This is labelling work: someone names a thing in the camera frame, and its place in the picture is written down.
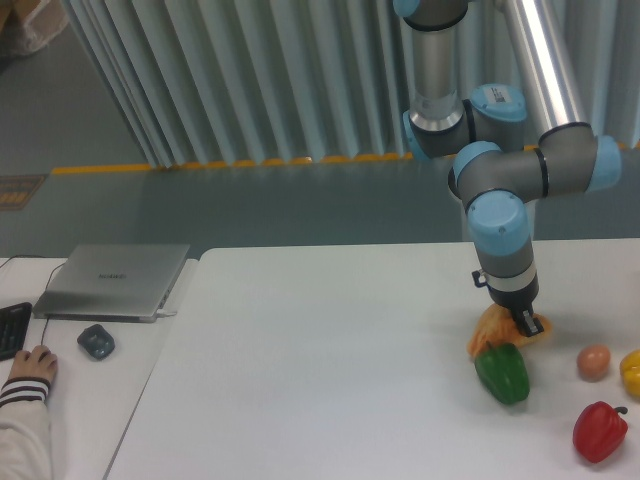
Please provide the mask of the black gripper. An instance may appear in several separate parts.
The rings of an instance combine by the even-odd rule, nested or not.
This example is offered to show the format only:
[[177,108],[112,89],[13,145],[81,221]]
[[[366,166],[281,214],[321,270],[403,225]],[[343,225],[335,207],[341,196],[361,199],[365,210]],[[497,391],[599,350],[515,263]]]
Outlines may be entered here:
[[533,315],[533,302],[539,293],[537,284],[530,284],[523,289],[510,292],[501,291],[491,286],[488,287],[488,290],[491,299],[496,304],[510,311],[517,311],[512,313],[512,318],[522,336],[532,337],[544,332],[542,323]]

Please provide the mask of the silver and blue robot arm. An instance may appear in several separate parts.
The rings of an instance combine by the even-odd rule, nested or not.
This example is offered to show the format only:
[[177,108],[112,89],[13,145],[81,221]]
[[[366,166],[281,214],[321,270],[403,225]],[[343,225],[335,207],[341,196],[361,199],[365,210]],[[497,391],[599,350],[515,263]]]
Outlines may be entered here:
[[464,1],[398,1],[410,28],[414,95],[404,123],[416,157],[452,155],[452,193],[464,208],[479,269],[473,278],[506,308],[519,332],[543,330],[534,314],[538,276],[526,206],[549,196],[615,185],[621,153],[584,113],[556,15],[547,1],[499,1],[523,85],[456,87],[456,26]]

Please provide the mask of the forearm in white striped sleeve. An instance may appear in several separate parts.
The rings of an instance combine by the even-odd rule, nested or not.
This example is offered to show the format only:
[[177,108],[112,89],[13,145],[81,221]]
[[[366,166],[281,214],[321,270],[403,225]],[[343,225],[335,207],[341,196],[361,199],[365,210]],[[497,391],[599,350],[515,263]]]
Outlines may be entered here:
[[1,478],[52,479],[50,382],[8,380],[1,390]]

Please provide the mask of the person's hand on mouse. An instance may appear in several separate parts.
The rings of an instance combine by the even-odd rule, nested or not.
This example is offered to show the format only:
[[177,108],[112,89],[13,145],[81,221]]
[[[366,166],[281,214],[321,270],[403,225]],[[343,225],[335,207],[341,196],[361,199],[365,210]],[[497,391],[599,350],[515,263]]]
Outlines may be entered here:
[[21,350],[13,360],[8,381],[35,379],[52,385],[58,371],[58,357],[45,345],[33,350]]

